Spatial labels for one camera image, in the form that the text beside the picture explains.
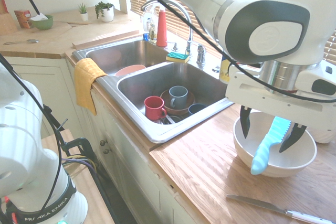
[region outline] franka emika robot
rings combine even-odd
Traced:
[[[246,64],[241,68],[284,91],[266,88],[231,66],[226,95],[242,105],[243,128],[248,124],[249,108],[295,122],[292,134],[299,132],[296,138],[306,126],[325,131],[336,127],[336,67],[322,60],[324,46],[336,28],[333,2],[181,1],[225,54]],[[261,62],[259,70],[248,66]],[[36,87],[22,82],[42,104]],[[18,223],[81,224],[87,202],[62,167],[53,196],[40,214],[55,179],[58,157],[41,145],[42,113],[38,106],[2,65],[0,90],[0,197],[8,196],[16,207],[22,216]],[[294,142],[289,141],[286,148]]]

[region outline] pink plate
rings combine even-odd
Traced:
[[[115,76],[124,76],[125,74],[133,73],[144,68],[146,68],[144,65],[131,65],[120,69],[117,73],[115,73]]]

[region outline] green bowl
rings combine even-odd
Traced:
[[[35,26],[37,29],[48,30],[51,29],[51,27],[53,26],[54,18],[51,15],[46,15],[46,17],[48,19],[38,21],[30,20],[30,21],[32,25]]]

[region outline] double sink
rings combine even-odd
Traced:
[[[232,104],[225,98],[227,85],[215,78],[211,68],[199,67],[193,61],[196,56],[188,63],[177,63],[166,61],[168,53],[167,48],[138,37],[78,50],[73,55],[78,60],[91,58],[108,74],[96,81],[151,142],[165,143]],[[124,76],[114,75],[124,67],[138,64],[146,68]],[[207,107],[191,116],[182,116],[174,124],[149,120],[145,116],[144,100],[152,95],[160,96],[173,86],[186,87],[194,94],[196,103]]]

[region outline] yellow towel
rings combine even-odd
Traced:
[[[97,115],[96,108],[90,93],[93,82],[107,74],[101,70],[90,58],[81,59],[77,62],[74,72],[76,102],[79,106],[89,109],[92,114]]]

